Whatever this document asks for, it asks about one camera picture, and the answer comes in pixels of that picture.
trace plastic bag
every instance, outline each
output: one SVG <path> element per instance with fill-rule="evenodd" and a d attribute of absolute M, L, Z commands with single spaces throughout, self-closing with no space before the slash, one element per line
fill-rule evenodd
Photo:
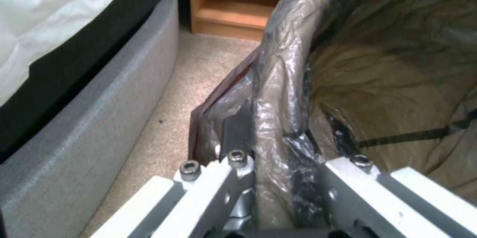
<path fill-rule="evenodd" d="M 363 153 L 476 203 L 477 0 L 281 0 L 262 43 L 191 116 L 217 157 L 252 103 L 259 228 L 323 226 L 319 163 Z"/>

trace hex socket bolt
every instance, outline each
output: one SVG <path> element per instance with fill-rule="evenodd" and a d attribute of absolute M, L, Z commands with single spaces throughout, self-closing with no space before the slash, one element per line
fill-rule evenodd
<path fill-rule="evenodd" d="M 247 154 L 242 150 L 231 150 L 228 155 L 228 165 L 234 168 L 242 168 L 247 165 Z"/>
<path fill-rule="evenodd" d="M 185 161 L 179 170 L 184 181 L 194 181 L 200 176 L 200 164 L 195 160 Z"/>
<path fill-rule="evenodd" d="M 371 168 L 373 167 L 373 162 L 368 157 L 362 154 L 352 156 L 351 162 L 353 162 L 354 165 L 356 165 L 366 173 L 369 173 L 371 171 Z"/>

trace white duvet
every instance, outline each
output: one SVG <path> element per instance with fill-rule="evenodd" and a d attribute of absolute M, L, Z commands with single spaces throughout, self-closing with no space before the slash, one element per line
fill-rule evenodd
<path fill-rule="evenodd" d="M 27 80 L 31 63 L 64 43 L 111 2 L 0 0 L 0 106 Z"/>

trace beige carpet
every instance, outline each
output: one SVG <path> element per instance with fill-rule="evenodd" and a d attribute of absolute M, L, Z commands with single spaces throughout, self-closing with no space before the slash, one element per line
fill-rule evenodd
<path fill-rule="evenodd" d="M 80 237 L 89 237 L 153 175 L 172 178 L 187 158 L 190 112 L 251 53 L 258 42 L 190 34 L 181 29 L 179 56 L 160 101 Z"/>

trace olive green fabric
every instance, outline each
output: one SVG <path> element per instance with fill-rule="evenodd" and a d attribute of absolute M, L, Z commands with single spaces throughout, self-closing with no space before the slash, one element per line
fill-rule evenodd
<path fill-rule="evenodd" d="M 476 122 L 453 125 L 477 108 L 477 0 L 347 1 L 310 55 L 310 121 L 330 114 L 382 171 L 411 166 L 477 203 Z M 443 134 L 365 142 L 422 131 Z"/>

